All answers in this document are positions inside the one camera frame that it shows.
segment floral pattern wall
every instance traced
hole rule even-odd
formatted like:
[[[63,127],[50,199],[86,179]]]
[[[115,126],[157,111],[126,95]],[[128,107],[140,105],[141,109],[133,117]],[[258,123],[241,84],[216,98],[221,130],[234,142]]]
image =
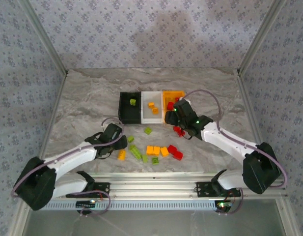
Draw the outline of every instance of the floral pattern wall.
[[[17,200],[10,190],[39,154],[62,76],[16,0],[0,0],[0,236]]]
[[[303,0],[288,0],[244,75],[265,141],[289,176],[303,233]]]
[[[238,68],[272,0],[31,0],[66,68]]]

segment marble surface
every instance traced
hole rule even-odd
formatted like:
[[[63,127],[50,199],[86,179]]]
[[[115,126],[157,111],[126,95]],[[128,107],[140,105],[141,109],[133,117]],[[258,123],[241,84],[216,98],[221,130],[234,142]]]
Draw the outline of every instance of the marble surface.
[[[220,101],[223,117],[221,126],[235,135],[253,141],[253,135],[231,69],[168,68],[168,69],[79,69],[70,70],[63,88],[46,157],[69,150],[86,137],[102,131],[106,117],[117,116],[121,91],[191,90],[201,88],[214,93]],[[216,118],[218,108],[213,98],[204,93],[189,96],[198,115]],[[153,132],[144,133],[147,125],[126,125],[125,134],[135,137],[134,144],[142,153],[147,145],[176,146],[182,161],[172,157],[159,158],[143,164],[126,149],[126,161],[118,161],[115,151],[106,160],[85,163],[76,170],[89,173],[117,172],[218,172],[236,169],[239,163],[219,148],[196,138],[179,138],[167,124],[149,125]]]

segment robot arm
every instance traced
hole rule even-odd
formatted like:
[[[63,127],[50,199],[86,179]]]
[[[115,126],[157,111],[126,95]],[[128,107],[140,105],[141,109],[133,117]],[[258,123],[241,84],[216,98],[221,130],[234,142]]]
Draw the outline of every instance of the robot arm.
[[[222,170],[212,179],[213,188],[217,194],[225,193],[232,188],[246,187],[255,193],[262,194],[281,175],[280,169],[271,160],[255,151],[255,149],[260,149],[276,160],[269,144],[258,145],[222,129],[223,134],[245,144],[245,146],[239,145],[221,134],[217,123],[211,118],[198,117],[185,99],[176,102],[173,107],[174,111],[168,111],[165,114],[166,123],[180,126],[191,137],[197,137],[219,147],[242,165],[239,170]]]
[[[102,156],[127,147],[125,135],[111,145],[102,145],[116,140],[121,133],[122,128],[115,124],[109,124],[104,132],[86,138],[77,147],[60,155],[44,160],[38,157],[32,158],[16,181],[15,186],[18,185],[18,182],[21,183],[15,192],[33,210],[39,210],[51,199],[58,196],[93,190],[94,181],[87,173],[77,172],[69,176],[64,176],[64,174],[83,163],[94,159],[105,159]],[[33,173],[28,178],[22,180],[25,175],[32,171]]]

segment lime green block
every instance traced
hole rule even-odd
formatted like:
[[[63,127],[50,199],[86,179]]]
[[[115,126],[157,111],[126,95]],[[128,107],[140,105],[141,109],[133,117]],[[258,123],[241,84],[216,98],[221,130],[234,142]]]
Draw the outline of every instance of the lime green block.
[[[147,163],[148,162],[148,156],[147,155],[143,155],[142,156],[142,161],[143,161],[143,163]]]
[[[131,100],[130,100],[130,104],[131,104],[132,106],[135,106],[135,105],[136,105],[136,100],[135,100],[135,99],[131,99]]]
[[[134,141],[133,135],[128,136],[127,141],[128,141],[129,143],[131,143],[132,141]]]
[[[137,160],[141,159],[142,155],[135,145],[130,145],[129,150],[134,155],[134,157],[136,157]]]
[[[152,132],[152,128],[150,128],[150,127],[147,127],[146,129],[145,129],[145,133],[146,134],[151,134],[151,132]]]
[[[159,159],[157,157],[152,158],[152,164],[153,165],[159,165]]]

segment red block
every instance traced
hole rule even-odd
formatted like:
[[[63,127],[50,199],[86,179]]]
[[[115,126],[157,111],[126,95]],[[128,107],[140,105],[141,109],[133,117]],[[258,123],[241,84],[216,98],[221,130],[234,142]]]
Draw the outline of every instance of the red block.
[[[174,155],[175,152],[177,152],[177,148],[176,148],[175,146],[173,146],[173,145],[170,145],[170,146],[167,148],[167,151],[168,151],[169,153],[171,153],[172,155]]]
[[[185,135],[185,131],[184,131],[184,130],[176,131],[176,133],[177,133],[177,135],[178,135],[179,137],[182,137],[182,136]]]
[[[169,102],[169,103],[167,104],[166,109],[167,109],[168,111],[173,111],[173,105],[174,105],[173,102]]]
[[[181,131],[181,128],[179,126],[173,126],[173,130],[175,132],[179,132],[179,131]]]
[[[175,153],[174,153],[174,155],[173,155],[173,158],[175,158],[176,160],[182,160],[182,158],[183,158],[183,154],[181,153],[181,152],[179,152],[179,151],[176,151]]]

